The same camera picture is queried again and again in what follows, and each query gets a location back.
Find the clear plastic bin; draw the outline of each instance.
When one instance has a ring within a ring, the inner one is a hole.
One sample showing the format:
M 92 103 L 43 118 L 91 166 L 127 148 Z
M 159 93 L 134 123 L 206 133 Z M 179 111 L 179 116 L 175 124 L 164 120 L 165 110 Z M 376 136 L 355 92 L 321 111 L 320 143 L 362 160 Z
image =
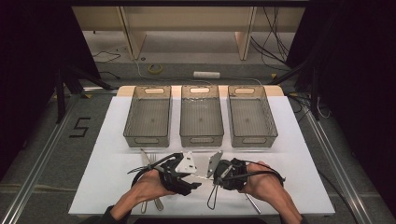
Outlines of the clear plastic bin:
M 218 86 L 182 86 L 180 138 L 183 147 L 220 147 L 224 135 Z
M 172 97 L 170 86 L 136 86 L 124 137 L 129 147 L 169 147 Z
M 263 86 L 229 86 L 228 106 L 233 147 L 271 147 L 276 125 Z

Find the power strip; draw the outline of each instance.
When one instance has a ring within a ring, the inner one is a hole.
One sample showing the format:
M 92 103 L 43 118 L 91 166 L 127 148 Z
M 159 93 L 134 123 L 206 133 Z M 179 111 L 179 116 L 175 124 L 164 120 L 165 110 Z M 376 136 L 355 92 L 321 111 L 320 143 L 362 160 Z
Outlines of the power strip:
M 198 78 L 220 78 L 219 72 L 194 72 L 194 77 Z

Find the hand-mounted device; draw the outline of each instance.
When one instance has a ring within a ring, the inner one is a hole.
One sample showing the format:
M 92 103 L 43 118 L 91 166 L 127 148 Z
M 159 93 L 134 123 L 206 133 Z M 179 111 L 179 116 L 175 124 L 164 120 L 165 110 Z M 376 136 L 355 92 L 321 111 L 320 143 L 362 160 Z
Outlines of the hand-mounted device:
M 137 171 L 138 173 L 134 177 L 132 186 L 145 172 L 152 169 L 159 171 L 163 187 L 167 190 L 173 191 L 174 193 L 186 196 L 191 193 L 192 189 L 197 189 L 199 186 L 201 186 L 201 183 L 193 182 L 190 184 L 182 180 L 183 177 L 193 174 L 197 170 L 192 159 L 191 152 L 188 152 L 185 155 L 181 152 L 174 153 L 150 165 L 133 169 L 132 171 L 128 172 L 128 174 Z
M 247 162 L 264 166 L 268 170 L 248 173 L 247 165 L 246 165 Z M 238 160 L 237 158 L 233 158 L 231 161 L 219 159 L 219 163 L 216 166 L 216 170 L 213 172 L 214 187 L 212 189 L 212 192 L 210 193 L 209 199 L 207 200 L 207 206 L 212 210 L 215 209 L 216 197 L 217 197 L 219 186 L 224 189 L 227 189 L 227 190 L 234 190 L 234 189 L 240 190 L 245 186 L 245 183 L 248 181 L 249 176 L 263 175 L 263 174 L 269 174 L 269 175 L 276 176 L 276 178 L 279 180 L 280 184 L 283 187 L 283 182 L 285 181 L 285 178 L 283 178 L 276 170 L 274 170 L 273 168 L 271 168 L 267 165 L 263 165 L 263 164 L 253 162 L 253 161 L 241 161 L 241 160 Z M 213 206 L 210 206 L 209 202 L 210 202 L 212 194 L 215 190 L 216 190 L 216 192 L 215 192 L 214 203 L 213 203 Z

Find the gray floor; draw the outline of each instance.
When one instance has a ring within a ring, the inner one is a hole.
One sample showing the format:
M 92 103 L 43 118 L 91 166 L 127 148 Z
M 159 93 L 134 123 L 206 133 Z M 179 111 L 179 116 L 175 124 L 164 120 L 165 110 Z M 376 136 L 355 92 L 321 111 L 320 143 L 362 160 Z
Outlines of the gray floor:
M 240 61 L 234 37 L 231 33 L 148 33 L 143 51 L 137 60 L 139 70 L 136 62 L 128 57 L 121 33 L 97 32 L 94 35 L 92 32 L 86 32 L 85 35 L 92 54 L 102 50 L 120 54 L 120 57 L 111 63 L 100 63 L 112 59 L 111 55 L 104 56 L 101 54 L 99 57 L 94 57 L 98 62 L 99 71 L 108 71 L 120 77 L 120 79 L 116 79 L 110 74 L 102 74 L 103 80 L 114 86 L 163 83 L 161 80 L 146 79 L 138 75 L 140 70 L 141 76 L 153 78 L 153 75 L 150 75 L 147 71 L 148 66 L 152 63 L 161 63 L 163 65 L 163 73 L 155 78 L 172 79 L 166 81 L 169 84 L 192 83 L 186 79 L 193 78 L 193 71 L 215 71 L 220 72 L 222 77 L 246 78 L 210 80 L 214 84 L 257 84 L 257 80 L 261 83 L 266 83 L 271 80 L 271 74 L 281 75 L 284 73 L 284 71 L 278 71 L 263 65 L 261 55 L 253 48 L 250 48 L 247 60 Z M 266 37 L 265 34 L 254 34 L 254 36 L 260 41 L 263 41 Z M 286 45 L 289 46 L 293 34 L 283 34 L 282 36 Z M 274 47 L 274 41 L 270 43 L 268 48 L 272 52 L 277 52 L 277 48 Z M 286 68 L 275 61 L 268 59 L 265 61 L 273 66 Z M 284 92 L 292 91 L 293 81 L 289 80 L 281 85 Z M 85 87 L 95 87 L 87 81 L 82 83 Z M 85 171 L 96 137 L 105 118 L 106 110 L 114 94 L 92 91 L 88 96 L 78 100 L 70 120 L 64 128 L 63 135 L 49 158 L 46 168 L 40 176 L 32 196 L 25 205 L 18 223 L 79 222 L 77 217 L 68 215 L 68 208 L 73 202 L 79 181 Z M 290 104 L 295 110 L 299 109 L 299 106 L 294 101 L 290 101 Z M 46 145 L 55 127 L 56 111 L 56 99 L 49 100 L 46 110 L 26 143 L 26 148 L 21 151 L 7 175 L 2 179 L 0 185 L 1 216 L 7 211 L 18 192 L 19 186 L 23 184 L 29 175 L 41 150 Z M 295 116 L 299 120 L 305 142 L 308 145 L 314 163 L 340 189 L 337 178 L 304 111 L 296 113 Z M 70 135 L 82 133 L 82 130 L 74 129 L 78 118 L 90 118 L 80 123 L 82 126 L 89 127 L 89 130 L 83 138 L 71 138 Z M 376 192 L 375 187 L 362 170 L 359 162 L 350 152 L 347 141 L 335 119 L 333 117 L 322 118 L 320 124 L 328 135 L 353 186 L 363 200 L 373 223 L 396 223 L 380 195 Z M 353 223 L 352 216 L 340 197 L 324 179 L 323 184 L 329 193 L 336 212 L 331 217 L 308 217 L 309 222 Z M 268 223 L 279 223 L 277 217 L 264 217 L 263 219 Z

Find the white tabletop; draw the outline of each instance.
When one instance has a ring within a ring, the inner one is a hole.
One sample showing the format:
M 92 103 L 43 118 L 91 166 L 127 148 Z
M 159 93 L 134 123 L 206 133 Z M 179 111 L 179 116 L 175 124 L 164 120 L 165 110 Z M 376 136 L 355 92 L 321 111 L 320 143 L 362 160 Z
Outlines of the white tabletop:
M 130 170 L 143 165 L 139 148 L 130 148 L 123 137 L 131 97 L 114 97 L 105 121 L 93 148 L 90 161 L 81 179 L 69 214 L 76 216 L 102 215 L 131 186 L 135 174 Z M 204 176 L 208 158 L 222 150 L 222 158 L 237 158 L 247 161 L 265 161 L 286 177 L 285 189 L 294 200 L 300 213 L 305 215 L 332 215 L 334 213 L 329 196 L 318 176 L 301 130 L 293 115 L 287 97 L 270 96 L 269 104 L 276 122 L 278 137 L 268 148 L 233 148 L 229 132 L 226 97 L 221 96 L 221 113 L 224 137 L 221 147 L 183 148 L 180 143 L 180 97 L 174 94 L 171 118 L 171 140 L 168 148 L 147 148 L 155 152 L 157 160 L 174 152 L 192 151 L 197 175 Z M 136 216 L 150 217 L 252 217 L 258 213 L 244 194 L 219 188 L 216 209 L 206 206 L 212 181 L 193 176 L 184 178 L 188 182 L 203 185 L 188 196 L 162 197 L 164 209 L 158 211 L 153 202 L 148 203 L 145 215 L 140 205 L 133 209 Z M 277 214 L 268 203 L 255 200 L 262 215 Z

